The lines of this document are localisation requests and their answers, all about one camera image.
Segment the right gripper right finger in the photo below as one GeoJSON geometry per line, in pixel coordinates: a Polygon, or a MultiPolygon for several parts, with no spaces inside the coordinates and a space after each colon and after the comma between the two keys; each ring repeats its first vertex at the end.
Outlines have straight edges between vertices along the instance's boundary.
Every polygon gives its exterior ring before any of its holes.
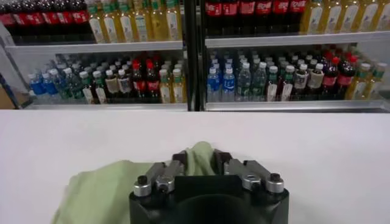
{"type": "Polygon", "coordinates": [[[241,179],[244,189],[255,192],[260,187],[272,194],[281,194],[285,190],[285,182],[279,173],[271,173],[255,160],[233,158],[228,152],[215,149],[213,165],[218,175],[236,175],[241,179]]]}

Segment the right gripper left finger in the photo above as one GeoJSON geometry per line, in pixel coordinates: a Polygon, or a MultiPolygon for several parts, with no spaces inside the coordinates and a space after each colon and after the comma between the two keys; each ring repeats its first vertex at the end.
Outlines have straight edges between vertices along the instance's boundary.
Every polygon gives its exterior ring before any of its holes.
{"type": "Polygon", "coordinates": [[[148,197],[153,190],[169,194],[175,189],[175,178],[185,176],[187,168],[187,152],[181,151],[172,155],[169,164],[153,163],[149,170],[137,177],[133,185],[136,197],[148,197]]]}

